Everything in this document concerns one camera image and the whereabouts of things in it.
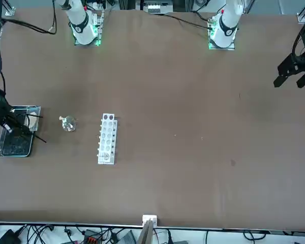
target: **wire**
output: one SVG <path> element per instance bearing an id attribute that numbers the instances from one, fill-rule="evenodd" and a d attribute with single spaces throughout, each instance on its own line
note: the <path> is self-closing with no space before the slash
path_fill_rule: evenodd
<path id="1" fill-rule="evenodd" d="M 157 235 L 156 229 L 154 229 L 154 233 L 155 233 L 155 235 L 156 235 L 157 242 L 158 242 L 158 244 L 159 244 L 159 239 L 158 239 L 158 235 Z"/>
<path id="2" fill-rule="evenodd" d="M 96 9 L 94 9 L 92 6 L 90 6 L 90 5 L 86 5 L 87 6 L 87 8 L 89 9 L 89 10 L 96 10 Z"/>
<path id="3" fill-rule="evenodd" d="M 204 7 L 206 7 L 210 1 L 211 0 L 207 0 L 200 8 L 198 8 L 198 10 L 196 10 L 194 12 L 198 12 L 200 9 L 203 9 Z"/>
<path id="4" fill-rule="evenodd" d="M 226 4 L 224 4 L 220 9 L 218 9 L 217 13 L 219 13 L 219 11 L 221 11 L 225 6 L 226 6 Z"/>
<path id="5" fill-rule="evenodd" d="M 168 244 L 174 244 L 173 240 L 172 240 L 172 235 L 171 232 L 169 231 L 169 229 L 167 229 L 167 233 L 168 233 Z"/>
<path id="6" fill-rule="evenodd" d="M 4 77 L 4 74 L 2 73 L 2 71 L 0 72 L 0 74 L 1 74 L 1 77 L 2 77 L 2 81 L 4 83 L 4 93 L 6 95 L 6 80 L 5 80 L 5 77 Z"/>
<path id="7" fill-rule="evenodd" d="M 34 240 L 34 244 L 36 244 L 37 240 L 40 239 L 41 244 L 45 244 L 45 242 L 43 241 L 43 239 L 41 238 L 41 234 L 44 230 L 46 230 L 47 226 L 44 226 L 44 228 L 42 230 L 39 231 L 39 229 L 36 226 L 32 226 L 32 229 L 37 233 L 37 236 Z"/>
<path id="8" fill-rule="evenodd" d="M 68 236 L 70 242 L 73 243 L 73 244 L 75 244 L 75 242 L 71 239 L 70 235 L 67 235 L 67 236 Z"/>
<path id="9" fill-rule="evenodd" d="M 76 228 L 77 228 L 77 230 L 82 234 L 82 235 L 85 235 L 85 231 L 84 230 L 80 230 L 79 228 L 78 228 L 78 226 L 76 226 Z"/>
<path id="10" fill-rule="evenodd" d="M 108 228 L 107 230 L 105 230 L 104 231 L 104 233 L 102 233 L 99 237 L 97 237 L 97 238 L 94 238 L 94 239 L 96 239 L 96 240 L 99 240 L 107 231 L 109 231 L 110 230 L 110 228 Z M 83 241 L 80 243 L 80 244 L 83 244 L 85 241 L 87 241 L 87 239 L 89 238 L 89 237 L 93 237 L 93 236 L 95 236 L 95 235 L 97 235 L 97 233 L 95 233 L 95 234 L 93 234 L 93 235 L 90 235 L 90 236 L 87 236 L 87 238 L 84 238 L 83 239 Z"/>
<path id="11" fill-rule="evenodd" d="M 196 15 L 198 15 L 198 17 L 199 17 L 200 19 L 202 19 L 203 21 L 208 21 L 208 19 L 203 18 L 203 17 L 201 16 L 201 14 L 198 13 L 198 11 L 193 11 L 193 13 L 195 13 Z"/>
<path id="12" fill-rule="evenodd" d="M 57 24 L 56 24 L 56 14 L 55 14 L 55 0 L 52 0 L 52 6 L 53 6 L 53 24 L 51 26 L 51 28 L 49 30 L 45 30 L 42 29 L 38 26 L 35 26 L 33 24 L 21 21 L 21 20 L 16 20 L 16 19 L 1 19 L 3 24 L 5 24 L 6 22 L 9 23 L 13 23 L 13 24 L 17 24 L 17 25 L 21 25 L 27 28 L 30 28 L 36 32 L 42 33 L 42 34 L 50 34 L 50 35 L 55 35 L 57 32 Z"/>
<path id="13" fill-rule="evenodd" d="M 35 232 L 34 231 L 34 233 L 30 236 L 30 238 L 29 238 L 29 232 L 30 232 L 30 230 L 31 230 L 31 228 L 33 227 L 34 225 L 30 225 L 29 226 L 29 229 L 28 229 L 28 232 L 27 232 L 27 244 L 29 244 L 29 242 L 30 242 L 30 240 L 32 239 L 32 237 L 35 235 L 35 234 L 37 234 L 37 232 Z"/>
<path id="14" fill-rule="evenodd" d="M 248 237 L 246 236 L 246 233 L 250 234 L 250 235 L 251 235 L 251 238 L 248 238 Z M 265 239 L 266 234 L 264 234 L 262 237 L 255 238 L 254 235 L 252 234 L 252 232 L 251 232 L 250 230 L 244 230 L 244 231 L 243 231 L 243 236 L 244 236 L 245 239 L 250 240 L 250 241 L 253 242 L 253 244 L 255 244 L 255 241 L 256 241 L 256 240 L 263 240 L 263 239 Z"/>
<path id="15" fill-rule="evenodd" d="M 173 19 L 177 19 L 177 20 L 179 20 L 179 21 L 182 21 L 182 22 L 185 22 L 185 23 L 191 24 L 191 25 L 193 25 L 193 26 L 195 26 L 195 27 L 200 27 L 200 28 L 208 29 L 208 30 L 210 30 L 210 31 L 212 30 L 212 28 L 211 28 L 211 27 L 207 27 L 207 26 L 203 26 L 203 25 L 195 24 L 195 23 L 189 22 L 189 21 L 187 21 L 187 20 L 177 18 L 177 17 L 172 16 L 172 15 L 166 15 L 166 14 L 165 14 L 164 16 L 171 17 L 171 18 L 173 18 Z"/>
<path id="16" fill-rule="evenodd" d="M 208 233 L 209 231 L 207 230 L 206 234 L 205 234 L 205 244 L 207 244 L 207 240 L 208 240 Z"/>

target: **cable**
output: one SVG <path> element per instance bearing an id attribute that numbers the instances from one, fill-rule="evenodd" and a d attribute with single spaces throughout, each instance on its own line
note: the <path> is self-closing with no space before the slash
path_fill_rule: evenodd
<path id="1" fill-rule="evenodd" d="M 205 244 L 207 244 L 208 233 L 209 233 L 209 231 L 207 230 L 207 232 L 206 232 L 206 234 L 205 234 Z"/>
<path id="2" fill-rule="evenodd" d="M 29 238 L 29 232 L 30 232 L 30 230 L 31 230 L 31 228 L 33 227 L 34 225 L 30 225 L 29 226 L 29 229 L 28 229 L 28 232 L 27 232 L 27 244 L 29 244 L 29 241 L 32 239 L 32 237 L 35 235 L 35 234 L 37 234 L 37 232 L 35 232 L 34 231 L 34 233 L 30 236 L 30 238 Z"/>
<path id="3" fill-rule="evenodd" d="M 248 237 L 246 236 L 246 233 L 250 234 L 252 238 L 248 238 Z M 256 240 L 263 240 L 263 239 L 265 239 L 266 234 L 264 234 L 262 237 L 255 238 L 254 235 L 252 234 L 252 232 L 251 232 L 250 230 L 244 230 L 244 231 L 243 231 L 243 236 L 244 236 L 245 239 L 250 240 L 250 241 L 253 242 L 253 244 L 255 244 L 255 241 L 256 241 Z"/>
<path id="4" fill-rule="evenodd" d="M 71 243 L 75 244 L 75 242 L 71 239 L 71 237 L 69 235 L 68 235 L 68 238 L 69 238 Z"/>
<path id="5" fill-rule="evenodd" d="M 157 242 L 158 242 L 158 244 L 159 244 L 159 239 L 158 239 L 158 235 L 157 235 L 157 232 L 156 232 L 156 229 L 155 229 L 155 228 L 154 228 L 154 233 L 155 233 L 155 235 L 156 235 Z"/>
<path id="6" fill-rule="evenodd" d="M 51 26 L 51 28 L 49 30 L 45 30 L 42 29 L 38 26 L 35 26 L 33 24 L 21 21 L 21 20 L 16 20 L 16 19 L 1 19 L 0 20 L 3 22 L 3 24 L 5 24 L 6 22 L 9 23 L 13 23 L 13 24 L 17 24 L 17 25 L 21 25 L 27 28 L 30 28 L 36 32 L 42 33 L 42 34 L 50 34 L 50 35 L 55 35 L 57 32 L 57 24 L 56 24 L 56 14 L 55 14 L 55 0 L 52 0 L 52 6 L 53 6 L 53 24 Z"/>
<path id="7" fill-rule="evenodd" d="M 204 5 L 202 5 L 200 8 L 198 8 L 198 10 L 196 10 L 196 11 L 194 11 L 194 12 L 198 12 L 200 9 L 203 9 L 204 7 L 206 7 L 210 1 L 211 1 L 211 0 L 207 0 L 207 1 L 204 3 Z"/>
<path id="8" fill-rule="evenodd" d="M 208 22 L 208 19 L 203 18 L 203 17 L 201 16 L 201 14 L 198 13 L 198 11 L 193 11 L 193 13 L 195 13 L 196 15 L 198 15 L 198 17 L 199 17 L 200 19 L 202 19 L 203 21 L 207 21 L 207 22 Z"/>
<path id="9" fill-rule="evenodd" d="M 169 229 L 167 229 L 167 233 L 168 233 L 168 244 L 174 244 L 173 240 L 172 240 L 172 235 L 171 232 L 169 231 Z"/>
<path id="10" fill-rule="evenodd" d="M 69 240 L 71 241 L 71 243 L 75 244 L 75 242 L 73 240 L 71 240 L 71 230 L 67 229 L 67 227 L 65 226 L 65 230 L 64 230 L 65 234 L 67 234 Z"/>
<path id="11" fill-rule="evenodd" d="M 84 230 L 81 231 L 81 230 L 78 228 L 78 226 L 76 226 L 76 228 L 77 228 L 77 230 L 78 230 L 82 235 L 85 235 L 86 231 L 84 231 Z"/>
<path id="12" fill-rule="evenodd" d="M 42 232 L 47 228 L 47 226 L 44 226 L 44 228 L 42 230 L 39 231 L 39 229 L 36 226 L 32 226 L 32 229 L 35 231 L 35 233 L 37 233 L 37 236 L 34 240 L 34 244 L 37 243 L 37 240 L 40 239 L 41 244 L 45 244 L 45 242 L 43 241 L 43 239 L 41 238 L 41 234 Z"/>
<path id="13" fill-rule="evenodd" d="M 217 13 L 219 13 L 219 11 L 221 11 L 225 6 L 226 6 L 226 4 L 224 4 L 220 9 L 218 9 Z"/>
<path id="14" fill-rule="evenodd" d="M 2 81 L 4 83 L 4 93 L 6 95 L 6 79 L 5 79 L 4 74 L 2 73 L 2 71 L 0 72 L 0 74 L 1 74 L 1 77 L 2 77 Z"/>
<path id="15" fill-rule="evenodd" d="M 207 26 L 203 26 L 203 25 L 195 24 L 195 23 L 189 22 L 189 21 L 187 21 L 187 20 L 177 18 L 177 17 L 172 16 L 172 15 L 166 15 L 166 14 L 165 14 L 164 16 L 171 17 L 171 18 L 173 18 L 173 19 L 177 19 L 177 20 L 179 20 L 179 21 L 182 21 L 182 22 L 185 22 L 185 23 L 191 24 L 191 25 L 193 25 L 193 26 L 195 26 L 195 27 L 200 27 L 200 28 L 208 29 L 208 30 L 210 30 L 210 31 L 212 30 L 212 28 L 211 28 L 211 27 L 207 27 Z"/>
<path id="16" fill-rule="evenodd" d="M 104 233 L 101 232 L 102 234 L 101 234 L 99 237 L 95 238 L 95 239 L 98 240 L 99 238 L 101 238 L 109 229 L 110 229 L 110 228 L 108 228 L 107 230 L 105 230 Z M 93 235 L 90 235 L 90 236 L 88 236 L 87 238 L 84 238 L 84 240 L 83 240 L 80 244 L 84 244 L 84 242 L 87 241 L 87 239 L 88 239 L 89 237 L 93 237 L 93 236 L 95 236 L 95 235 L 97 235 L 97 233 L 95 233 L 95 234 L 93 234 Z"/>

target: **brown table surface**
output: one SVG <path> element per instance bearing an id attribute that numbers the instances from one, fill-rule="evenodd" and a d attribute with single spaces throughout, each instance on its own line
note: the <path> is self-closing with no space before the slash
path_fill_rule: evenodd
<path id="1" fill-rule="evenodd" d="M 101 47 L 74 47 L 66 14 L 57 20 L 56 36 L 4 27 L 7 99 L 42 106 L 48 143 L 0 158 L 0 220 L 137 225 L 148 213 L 160 226 L 305 230 L 305 88 L 297 76 L 272 84 L 295 16 L 243 16 L 235 51 L 139 11 L 112 11 Z M 97 164 L 104 112 L 119 121 L 114 166 Z M 76 132 L 60 115 L 77 118 Z"/>

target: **floor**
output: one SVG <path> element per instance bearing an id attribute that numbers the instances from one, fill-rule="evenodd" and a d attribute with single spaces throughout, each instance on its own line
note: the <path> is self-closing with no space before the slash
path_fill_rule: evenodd
<path id="1" fill-rule="evenodd" d="M 0 226 L 0 238 L 4 235 L 4 233 L 11 229 L 13 231 L 16 231 L 21 226 Z M 19 238 L 21 239 L 21 243 L 27 243 L 27 231 L 24 230 Z M 75 227 L 67 227 L 71 230 L 71 240 L 72 241 L 78 241 L 78 243 L 81 243 L 83 241 L 83 236 Z M 53 231 L 49 231 L 48 229 L 43 232 L 42 239 L 45 243 L 54 243 L 54 244 L 60 244 L 60 243 L 66 243 L 70 242 L 68 236 L 64 232 L 64 227 L 55 227 Z M 95 232 L 100 232 L 101 230 L 99 228 L 91 228 L 91 230 Z M 117 233 L 121 229 L 113 229 L 114 233 Z M 122 230 L 118 235 L 118 239 L 120 240 L 124 235 L 128 233 L 130 229 Z M 138 240 L 138 237 L 140 235 L 139 229 L 132 229 L 132 232 L 134 234 L 134 237 L 136 240 Z M 158 240 L 156 238 L 156 235 L 153 237 L 152 243 L 154 244 L 163 244 L 168 243 L 168 234 L 167 230 L 165 229 L 156 229 L 156 233 L 158 235 Z M 205 237 L 206 237 L 206 231 L 189 231 L 189 230 L 171 230 L 171 236 L 172 240 L 174 241 L 174 244 L 176 244 L 177 241 L 181 241 L 178 244 L 186 244 L 186 243 L 194 243 L 194 244 L 204 244 L 206 243 Z M 254 234 L 255 238 L 261 237 L 262 235 Z M 305 244 L 305 236 L 289 236 L 289 235 L 273 235 L 268 234 L 265 239 L 256 241 L 256 244 L 292 244 L 292 243 L 299 243 L 299 244 Z M 246 240 L 242 233 L 231 233 L 231 232 L 214 232 L 209 231 L 207 236 L 207 243 L 208 244 L 252 244 L 252 241 Z"/>

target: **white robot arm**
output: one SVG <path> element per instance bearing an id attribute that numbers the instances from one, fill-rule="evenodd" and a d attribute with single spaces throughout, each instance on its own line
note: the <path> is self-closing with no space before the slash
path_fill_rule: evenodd
<path id="1" fill-rule="evenodd" d="M 92 11 L 84 10 L 81 0 L 56 0 L 70 20 L 73 34 L 82 45 L 91 43 L 97 36 L 95 25 L 97 25 L 97 15 Z"/>
<path id="2" fill-rule="evenodd" d="M 238 21 L 243 13 L 242 0 L 226 0 L 223 13 L 216 16 L 217 25 L 210 40 L 220 48 L 229 47 L 235 39 Z"/>

